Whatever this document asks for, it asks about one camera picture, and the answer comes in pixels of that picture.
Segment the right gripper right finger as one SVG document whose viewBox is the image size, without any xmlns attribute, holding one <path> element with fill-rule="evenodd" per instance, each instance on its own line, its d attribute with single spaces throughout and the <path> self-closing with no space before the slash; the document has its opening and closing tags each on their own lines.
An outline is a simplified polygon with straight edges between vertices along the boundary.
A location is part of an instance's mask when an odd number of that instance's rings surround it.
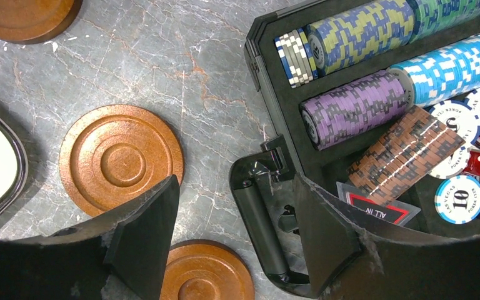
<svg viewBox="0 0 480 300">
<path fill-rule="evenodd" d="M 401 227 L 293 181 L 311 291 L 319 299 L 480 299 L 480 234 Z"/>
</svg>

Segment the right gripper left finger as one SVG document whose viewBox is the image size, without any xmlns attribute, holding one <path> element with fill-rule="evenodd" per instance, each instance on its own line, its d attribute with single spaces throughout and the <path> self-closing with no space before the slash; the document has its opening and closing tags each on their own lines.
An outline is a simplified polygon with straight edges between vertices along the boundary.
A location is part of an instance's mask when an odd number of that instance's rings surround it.
<svg viewBox="0 0 480 300">
<path fill-rule="evenodd" d="M 178 179 L 169 176 L 50 236 L 0 240 L 0 299 L 104 299 L 114 280 L 158 299 L 178 204 Z"/>
</svg>

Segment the dark wooden coaster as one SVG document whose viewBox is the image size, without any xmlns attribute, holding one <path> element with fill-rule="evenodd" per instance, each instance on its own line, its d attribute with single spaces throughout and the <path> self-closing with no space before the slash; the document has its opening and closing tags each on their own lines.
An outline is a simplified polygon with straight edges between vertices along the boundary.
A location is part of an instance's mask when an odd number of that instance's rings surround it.
<svg viewBox="0 0 480 300">
<path fill-rule="evenodd" d="M 230 247 L 193 239 L 173 245 L 168 254 L 161 299 L 254 299 L 247 264 Z"/>
<path fill-rule="evenodd" d="M 116 208 L 163 179 L 184 176 L 181 143 L 147 109 L 112 104 L 86 113 L 64 137 L 59 173 L 71 200 L 91 217 Z"/>
<path fill-rule="evenodd" d="M 76 19 L 82 0 L 0 1 L 0 40 L 37 44 L 63 33 Z"/>
</svg>

